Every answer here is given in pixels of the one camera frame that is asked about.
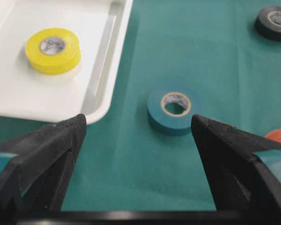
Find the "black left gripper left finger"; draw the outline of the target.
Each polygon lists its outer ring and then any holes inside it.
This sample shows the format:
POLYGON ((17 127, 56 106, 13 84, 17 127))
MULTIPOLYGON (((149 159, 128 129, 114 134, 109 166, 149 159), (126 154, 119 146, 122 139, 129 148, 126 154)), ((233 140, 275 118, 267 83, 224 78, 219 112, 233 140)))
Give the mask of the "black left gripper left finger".
POLYGON ((15 155, 0 172, 0 211, 60 210, 86 131, 78 114, 0 142, 1 156, 15 155))

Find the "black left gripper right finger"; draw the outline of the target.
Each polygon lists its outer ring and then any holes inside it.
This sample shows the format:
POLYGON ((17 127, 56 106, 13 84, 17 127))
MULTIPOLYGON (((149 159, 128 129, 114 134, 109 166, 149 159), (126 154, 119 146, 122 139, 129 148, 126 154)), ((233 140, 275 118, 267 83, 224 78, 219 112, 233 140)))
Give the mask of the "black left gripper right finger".
POLYGON ((199 114, 191 130, 218 210, 281 211, 281 184, 255 156, 281 143, 199 114))

